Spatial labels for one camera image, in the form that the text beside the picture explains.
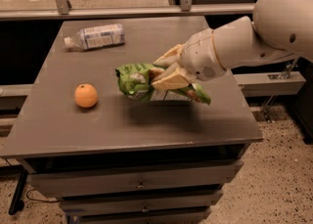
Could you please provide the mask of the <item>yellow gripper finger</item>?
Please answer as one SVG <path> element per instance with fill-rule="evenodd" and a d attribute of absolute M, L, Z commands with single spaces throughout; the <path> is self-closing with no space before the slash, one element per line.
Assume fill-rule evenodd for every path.
<path fill-rule="evenodd" d="M 149 70 L 151 84 L 156 90 L 175 90 L 187 87 L 197 77 L 174 63 L 167 68 L 153 67 Z"/>
<path fill-rule="evenodd" d="M 181 52 L 183 50 L 184 44 L 177 44 L 161 57 L 154 61 L 154 64 L 162 67 L 170 67 L 171 65 L 181 63 Z"/>

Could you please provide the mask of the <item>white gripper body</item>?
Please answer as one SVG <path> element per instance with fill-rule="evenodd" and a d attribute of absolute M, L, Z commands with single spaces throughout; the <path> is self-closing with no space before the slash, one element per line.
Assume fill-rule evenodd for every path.
<path fill-rule="evenodd" d="M 191 36 L 181 52 L 182 66 L 198 80 L 208 81 L 222 76 L 221 66 L 213 49 L 213 30 L 207 28 Z"/>

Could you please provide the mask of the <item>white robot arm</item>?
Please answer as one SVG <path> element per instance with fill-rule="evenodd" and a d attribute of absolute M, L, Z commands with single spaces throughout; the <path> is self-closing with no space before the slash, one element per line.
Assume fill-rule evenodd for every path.
<path fill-rule="evenodd" d="M 192 35 L 155 61 L 165 71 L 157 90 L 222 76 L 235 67 L 257 67 L 313 58 L 313 0 L 257 0 L 252 16 Z"/>

